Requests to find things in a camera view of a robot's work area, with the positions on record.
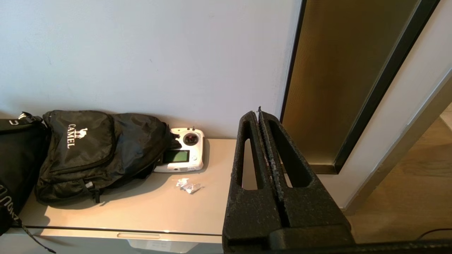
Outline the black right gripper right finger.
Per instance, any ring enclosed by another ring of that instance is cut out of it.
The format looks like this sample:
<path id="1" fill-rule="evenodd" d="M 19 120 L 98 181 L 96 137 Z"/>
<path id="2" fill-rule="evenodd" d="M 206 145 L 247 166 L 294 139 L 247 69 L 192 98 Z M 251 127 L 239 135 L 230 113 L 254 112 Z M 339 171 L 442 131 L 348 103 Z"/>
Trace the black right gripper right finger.
<path id="1" fill-rule="evenodd" d="M 281 216 L 281 228 L 268 236 L 270 247 L 354 245 L 351 227 L 279 120 L 259 111 Z"/>

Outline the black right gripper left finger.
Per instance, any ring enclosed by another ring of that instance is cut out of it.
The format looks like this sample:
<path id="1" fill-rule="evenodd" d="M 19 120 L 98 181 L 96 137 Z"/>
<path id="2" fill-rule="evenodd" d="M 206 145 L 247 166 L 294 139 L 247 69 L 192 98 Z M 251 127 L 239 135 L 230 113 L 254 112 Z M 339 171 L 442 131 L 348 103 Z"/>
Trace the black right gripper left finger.
<path id="1" fill-rule="evenodd" d="M 245 142 L 251 146 L 258 188 L 243 188 Z M 269 235 L 281 226 L 274 197 L 270 168 L 266 162 L 264 142 L 254 111 L 239 120 L 236 149 L 231 171 L 222 248 L 225 253 L 258 253 L 270 251 Z"/>

